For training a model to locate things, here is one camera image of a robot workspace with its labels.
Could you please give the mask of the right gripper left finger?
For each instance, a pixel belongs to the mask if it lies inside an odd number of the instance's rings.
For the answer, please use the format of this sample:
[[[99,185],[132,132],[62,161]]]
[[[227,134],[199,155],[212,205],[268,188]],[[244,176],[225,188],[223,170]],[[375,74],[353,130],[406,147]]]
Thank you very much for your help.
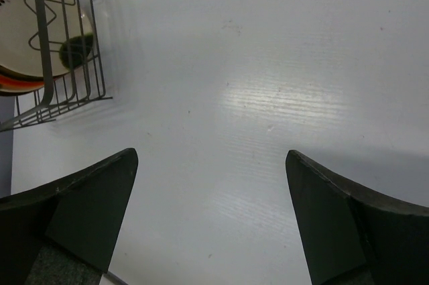
[[[124,284],[109,266],[137,167],[127,148],[1,198],[1,283]]]

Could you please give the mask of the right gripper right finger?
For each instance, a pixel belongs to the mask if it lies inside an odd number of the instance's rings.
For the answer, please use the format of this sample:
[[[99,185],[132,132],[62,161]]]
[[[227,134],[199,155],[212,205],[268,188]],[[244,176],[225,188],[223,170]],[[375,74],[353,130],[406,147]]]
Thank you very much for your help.
[[[349,180],[297,150],[286,175],[313,284],[427,284],[428,208]]]

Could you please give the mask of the grey wire dish rack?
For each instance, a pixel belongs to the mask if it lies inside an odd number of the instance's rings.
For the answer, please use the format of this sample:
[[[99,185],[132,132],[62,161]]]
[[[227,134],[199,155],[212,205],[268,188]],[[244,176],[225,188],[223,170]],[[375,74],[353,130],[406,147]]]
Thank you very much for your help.
[[[95,0],[1,0],[1,130],[55,121],[109,98]]]

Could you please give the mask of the cream plate with dark spot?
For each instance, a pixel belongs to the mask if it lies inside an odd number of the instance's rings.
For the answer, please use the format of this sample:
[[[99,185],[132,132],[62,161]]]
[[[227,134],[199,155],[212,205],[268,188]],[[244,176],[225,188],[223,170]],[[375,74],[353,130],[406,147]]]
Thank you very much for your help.
[[[52,74],[80,68],[93,53],[94,33],[76,0],[44,0]],[[42,55],[35,0],[1,0],[1,74],[42,79]]]

